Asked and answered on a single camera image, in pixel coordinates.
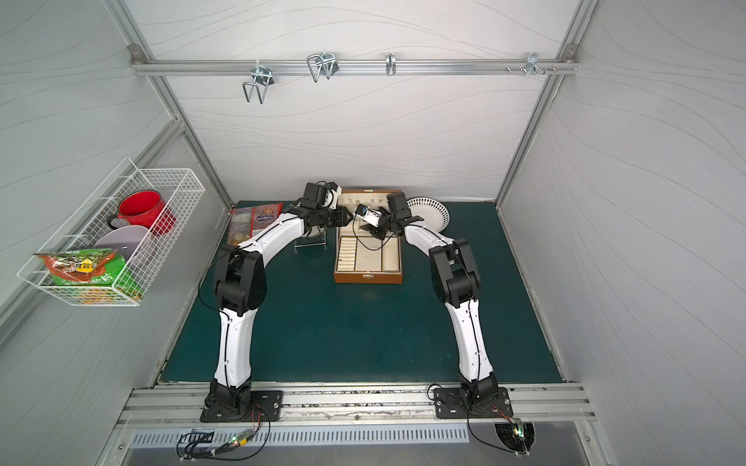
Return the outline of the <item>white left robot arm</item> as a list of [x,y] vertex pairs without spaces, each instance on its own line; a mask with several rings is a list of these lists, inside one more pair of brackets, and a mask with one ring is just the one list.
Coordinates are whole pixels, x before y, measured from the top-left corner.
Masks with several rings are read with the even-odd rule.
[[288,244],[315,227],[342,227],[353,216],[338,205],[342,188],[334,182],[306,185],[303,196],[251,239],[222,257],[213,290],[221,319],[218,367],[205,400],[220,419],[244,419],[251,411],[251,342],[258,308],[267,295],[265,268]]

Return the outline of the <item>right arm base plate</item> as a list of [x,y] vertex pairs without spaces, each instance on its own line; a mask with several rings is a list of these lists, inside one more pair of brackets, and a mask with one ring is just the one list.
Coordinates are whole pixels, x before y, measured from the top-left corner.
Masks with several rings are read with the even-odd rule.
[[512,400],[504,386],[484,399],[469,399],[458,388],[435,388],[431,392],[437,419],[512,419]]

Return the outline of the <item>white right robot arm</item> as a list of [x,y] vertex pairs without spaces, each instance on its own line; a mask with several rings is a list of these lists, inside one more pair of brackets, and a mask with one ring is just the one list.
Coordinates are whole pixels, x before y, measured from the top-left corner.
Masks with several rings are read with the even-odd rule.
[[386,208],[356,208],[361,228],[380,240],[388,234],[401,237],[429,258],[435,295],[446,307],[455,332],[462,403],[471,408],[490,402],[499,384],[481,328],[482,280],[470,244],[442,235],[413,215],[403,193],[391,193],[387,200]]

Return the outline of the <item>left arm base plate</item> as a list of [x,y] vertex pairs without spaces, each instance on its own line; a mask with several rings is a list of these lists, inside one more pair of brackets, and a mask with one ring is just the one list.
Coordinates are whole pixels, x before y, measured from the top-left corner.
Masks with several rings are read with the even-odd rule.
[[247,400],[239,400],[229,407],[209,395],[202,408],[202,423],[248,423],[249,421],[279,421],[283,406],[282,390],[252,391]]

